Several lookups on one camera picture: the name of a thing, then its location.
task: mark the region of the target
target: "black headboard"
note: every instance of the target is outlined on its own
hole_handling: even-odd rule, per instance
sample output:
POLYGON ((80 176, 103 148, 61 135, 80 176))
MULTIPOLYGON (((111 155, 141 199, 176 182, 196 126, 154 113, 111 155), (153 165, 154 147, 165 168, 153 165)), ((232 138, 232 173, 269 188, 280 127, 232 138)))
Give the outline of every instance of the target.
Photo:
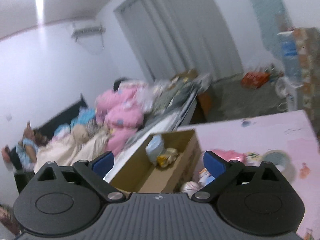
MULTIPOLYGON (((72 119, 78 117, 80 107, 88 107, 82 95, 79 101, 75 102, 72 106, 60 112, 50 121, 39 127, 38 131, 47 136, 49 139, 52 139, 53 134, 59 125, 64 123, 70 124, 72 119)), ((15 147, 10 151, 9 157, 16 170, 21 170, 22 165, 20 163, 20 159, 17 155, 15 147)))
POLYGON ((38 131, 42 133, 42 135, 47 136, 51 140, 55 130, 58 128, 59 125, 64 123, 70 124, 72 119, 78 117, 79 109, 81 107, 88 107, 82 95, 81 95, 80 101, 77 101, 69 108, 57 114, 50 121, 45 123, 43 126, 39 127, 38 131))

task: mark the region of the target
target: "gray floor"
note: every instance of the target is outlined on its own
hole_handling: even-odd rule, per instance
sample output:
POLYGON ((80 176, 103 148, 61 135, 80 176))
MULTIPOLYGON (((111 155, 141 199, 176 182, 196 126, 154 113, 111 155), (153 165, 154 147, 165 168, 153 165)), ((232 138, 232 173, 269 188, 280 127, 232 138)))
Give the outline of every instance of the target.
POLYGON ((274 85, 267 83, 257 90, 243 88, 241 78, 216 82, 209 89, 213 108, 208 115, 209 122, 250 118, 280 113, 277 107, 284 102, 278 98, 274 85))

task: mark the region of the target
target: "white wall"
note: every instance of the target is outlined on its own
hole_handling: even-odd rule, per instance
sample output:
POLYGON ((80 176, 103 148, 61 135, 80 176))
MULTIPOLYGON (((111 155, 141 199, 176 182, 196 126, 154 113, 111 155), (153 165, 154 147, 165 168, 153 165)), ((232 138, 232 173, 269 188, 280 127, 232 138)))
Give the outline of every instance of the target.
POLYGON ((283 0, 295 27, 320 28, 320 0, 283 0))
MULTIPOLYGON (((0 41, 0 147, 13 147, 27 121, 32 127, 47 122, 79 100, 80 93, 93 106, 119 78, 108 50, 91 55, 71 39, 68 26, 47 26, 0 41)), ((102 49, 99 35, 79 42, 91 52, 102 49)), ((0 158, 0 202, 12 205, 17 195, 13 174, 0 158)))
MULTIPOLYGON (((143 75, 140 65, 114 14, 114 10, 124 1, 126 0, 112 0, 107 3, 97 18, 107 28, 106 46, 120 72, 126 73, 129 66, 130 71, 135 72, 136 77, 140 78, 143 75)), ((215 0, 215 2, 226 20, 245 71, 259 64, 261 58, 268 64, 274 62, 280 65, 263 47, 259 25, 250 0, 215 0)))

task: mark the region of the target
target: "curtain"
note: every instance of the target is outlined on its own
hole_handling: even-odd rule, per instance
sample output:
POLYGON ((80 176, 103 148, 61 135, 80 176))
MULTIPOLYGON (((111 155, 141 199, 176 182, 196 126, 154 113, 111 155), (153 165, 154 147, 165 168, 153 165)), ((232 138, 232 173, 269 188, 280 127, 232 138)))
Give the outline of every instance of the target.
POLYGON ((214 0, 134 0, 120 14, 154 79, 193 68, 214 80, 243 72, 214 0))

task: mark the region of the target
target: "pink bag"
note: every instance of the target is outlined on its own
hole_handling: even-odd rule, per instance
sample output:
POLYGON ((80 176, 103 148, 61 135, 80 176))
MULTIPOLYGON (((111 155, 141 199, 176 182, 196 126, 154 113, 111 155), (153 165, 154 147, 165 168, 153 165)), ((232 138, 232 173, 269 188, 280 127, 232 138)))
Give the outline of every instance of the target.
POLYGON ((107 112, 113 107, 132 99, 137 92, 137 87, 118 90, 107 90, 96 99, 96 119, 102 123, 107 112))
POLYGON ((114 157, 123 149, 126 141, 136 133, 137 129, 122 128, 116 129, 112 133, 112 137, 107 142, 104 152, 112 151, 114 157))
POLYGON ((237 161, 240 161, 244 164, 246 163, 246 155, 243 153, 237 153, 233 150, 224 151, 224 150, 220 150, 220 149, 214 149, 211 151, 227 162, 229 162, 231 160, 237 160, 237 161))
POLYGON ((110 128, 138 128, 142 123, 143 113, 133 101, 113 107, 104 120, 104 124, 110 128))

